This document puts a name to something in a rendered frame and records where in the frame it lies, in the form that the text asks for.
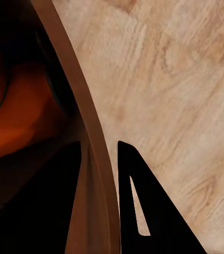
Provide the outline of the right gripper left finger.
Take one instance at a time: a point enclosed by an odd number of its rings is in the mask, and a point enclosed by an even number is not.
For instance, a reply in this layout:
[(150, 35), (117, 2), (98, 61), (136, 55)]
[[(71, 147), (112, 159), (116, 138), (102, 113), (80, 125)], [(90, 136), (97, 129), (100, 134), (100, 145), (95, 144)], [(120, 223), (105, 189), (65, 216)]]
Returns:
[(80, 165), (66, 144), (0, 209), (0, 254), (64, 254)]

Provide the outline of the trash can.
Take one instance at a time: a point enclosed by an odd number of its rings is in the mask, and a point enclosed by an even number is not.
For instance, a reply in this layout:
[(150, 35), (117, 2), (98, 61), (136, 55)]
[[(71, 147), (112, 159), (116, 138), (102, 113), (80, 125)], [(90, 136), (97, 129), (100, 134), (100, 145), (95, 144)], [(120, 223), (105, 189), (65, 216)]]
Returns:
[(81, 145), (81, 165), (64, 254), (121, 254), (120, 218), (111, 161), (78, 59), (52, 0), (0, 0), (0, 46), (40, 30), (67, 77), (74, 108), (58, 134), (0, 157), (0, 209), (63, 146)]

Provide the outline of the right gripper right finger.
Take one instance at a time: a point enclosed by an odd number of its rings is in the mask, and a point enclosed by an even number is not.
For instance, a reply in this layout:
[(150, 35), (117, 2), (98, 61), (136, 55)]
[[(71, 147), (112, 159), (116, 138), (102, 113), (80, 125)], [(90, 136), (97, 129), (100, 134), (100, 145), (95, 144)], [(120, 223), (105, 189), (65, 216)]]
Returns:
[[(151, 236), (138, 232), (133, 180)], [(137, 149), (118, 141), (121, 254), (207, 254)]]

